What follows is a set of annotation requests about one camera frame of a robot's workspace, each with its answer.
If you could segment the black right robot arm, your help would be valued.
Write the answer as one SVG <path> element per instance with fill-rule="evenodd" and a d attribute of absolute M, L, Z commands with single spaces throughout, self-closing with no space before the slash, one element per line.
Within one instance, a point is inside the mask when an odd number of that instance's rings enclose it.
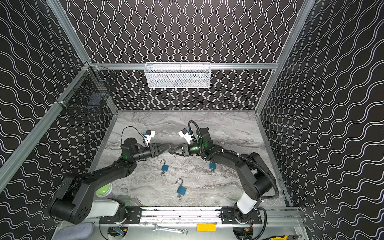
<path fill-rule="evenodd" d="M 217 145 L 211 139 L 209 128 L 200 128 L 197 135 L 192 136 L 192 130 L 182 130 L 192 140 L 177 148 L 171 148 L 169 153 L 178 156 L 200 156 L 204 161 L 221 164 L 237 172 L 243 188 L 241 198 L 235 208 L 243 215 L 250 213 L 265 200 L 275 200 L 279 197 L 276 178 L 257 153 L 240 154 Z"/>

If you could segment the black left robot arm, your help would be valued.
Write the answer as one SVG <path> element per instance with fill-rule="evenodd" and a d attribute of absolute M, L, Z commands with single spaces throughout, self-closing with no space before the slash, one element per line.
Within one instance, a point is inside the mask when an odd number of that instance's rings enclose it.
<path fill-rule="evenodd" d="M 55 219 L 72 224 L 81 223 L 91 213 L 98 214 L 100 217 L 118 215 L 118 219 L 123 220 L 125 204 L 120 201 L 113 201 L 115 208 L 92 211 L 92 207 L 95 206 L 96 190 L 131 175 L 138 161 L 158 157 L 169 148 L 169 145 L 158 143 L 144 147 L 137 143 L 135 138 L 125 139 L 121 145 L 121 156 L 111 165 L 76 177 L 66 177 L 48 203 L 48 213 Z"/>

